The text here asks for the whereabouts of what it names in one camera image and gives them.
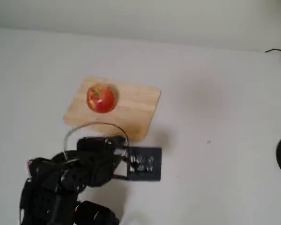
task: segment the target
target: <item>black cable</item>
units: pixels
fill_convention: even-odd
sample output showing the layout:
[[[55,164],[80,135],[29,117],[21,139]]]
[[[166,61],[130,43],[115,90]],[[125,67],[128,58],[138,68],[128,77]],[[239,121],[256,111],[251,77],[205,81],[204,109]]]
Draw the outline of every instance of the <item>black cable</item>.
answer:
[[[281,49],[280,48],[272,48],[270,50],[265,51],[265,53],[269,53],[271,51],[279,51],[279,52],[281,52]]]
[[[71,129],[70,131],[67,132],[65,138],[64,138],[64,149],[63,149],[63,153],[64,153],[64,156],[65,156],[65,159],[68,160],[68,156],[67,156],[67,140],[69,138],[69,136],[74,133],[75,131],[81,129],[81,128],[85,128],[87,126],[90,126],[90,125],[109,125],[109,126],[113,126],[117,129],[119,129],[120,131],[122,131],[122,133],[125,135],[125,138],[126,138],[126,144],[127,144],[127,149],[129,149],[129,139],[128,139],[128,135],[127,133],[122,129],[120,128],[119,126],[113,124],[113,123],[106,123],[106,122],[98,122],[98,121],[94,121],[94,122],[89,122],[89,123],[85,123],[85,124],[82,124],[80,126],[77,126],[77,127],[74,127],[73,129]]]

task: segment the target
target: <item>wooden cutting board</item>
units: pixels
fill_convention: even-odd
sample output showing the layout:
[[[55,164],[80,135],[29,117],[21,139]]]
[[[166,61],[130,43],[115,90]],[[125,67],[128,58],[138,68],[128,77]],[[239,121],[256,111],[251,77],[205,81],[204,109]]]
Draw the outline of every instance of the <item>wooden cutting board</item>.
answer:
[[[96,113],[87,106],[86,92],[96,83],[106,83],[117,90],[118,102],[111,112]],[[158,88],[146,85],[87,77],[75,94],[63,120],[70,125],[82,125],[92,121],[113,123],[124,129],[131,140],[139,141],[147,133],[160,93]],[[105,134],[121,134],[121,131],[108,125],[89,127]]]

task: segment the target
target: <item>wire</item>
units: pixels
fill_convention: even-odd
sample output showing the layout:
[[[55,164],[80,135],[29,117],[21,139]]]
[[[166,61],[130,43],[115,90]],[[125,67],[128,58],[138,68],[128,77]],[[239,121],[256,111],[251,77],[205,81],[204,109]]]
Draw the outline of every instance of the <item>wire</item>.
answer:
[[[66,162],[61,163],[60,165],[67,165],[67,164],[78,162],[78,161],[80,161],[79,158],[73,158],[73,159],[70,159],[70,160],[68,160]]]
[[[90,126],[90,125],[110,125],[110,126],[113,126],[117,129],[119,129],[120,131],[123,132],[123,134],[125,135],[125,138],[126,138],[126,145],[127,145],[127,149],[129,148],[129,139],[128,139],[128,135],[127,133],[122,129],[120,128],[119,126],[115,125],[115,124],[112,124],[112,123],[105,123],[105,122],[90,122],[90,123],[85,123],[85,124],[82,124],[80,126],[77,126],[77,127],[74,127],[73,129],[69,130],[64,138],[64,149],[63,149],[63,153],[64,153],[64,157],[66,160],[68,160],[68,155],[67,155],[67,141],[68,141],[68,138],[69,136],[74,133],[75,131],[81,129],[81,128],[84,128],[84,127],[87,127],[87,126]]]
[[[265,53],[269,53],[269,52],[272,52],[272,51],[279,51],[279,52],[281,52],[281,49],[280,48],[273,48],[273,49],[265,51]]]

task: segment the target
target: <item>white wall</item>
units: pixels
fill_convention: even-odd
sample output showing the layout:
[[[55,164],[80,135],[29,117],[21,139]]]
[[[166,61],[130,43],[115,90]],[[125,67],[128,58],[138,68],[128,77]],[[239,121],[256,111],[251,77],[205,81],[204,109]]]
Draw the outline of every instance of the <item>white wall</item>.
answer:
[[[263,51],[281,47],[281,0],[0,0],[0,27]]]
[[[0,29],[0,225],[17,224],[26,160],[61,151],[62,115],[88,75],[162,91],[137,145],[163,158],[161,182],[112,181],[83,200],[124,212],[121,225],[281,225],[279,56],[10,29]]]

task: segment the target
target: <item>apple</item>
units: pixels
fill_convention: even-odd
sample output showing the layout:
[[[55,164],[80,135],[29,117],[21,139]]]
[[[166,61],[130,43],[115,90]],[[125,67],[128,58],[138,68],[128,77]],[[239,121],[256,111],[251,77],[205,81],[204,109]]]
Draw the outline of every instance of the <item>apple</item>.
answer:
[[[86,101],[91,110],[97,113],[107,113],[113,109],[116,98],[108,85],[98,83],[88,89]]]

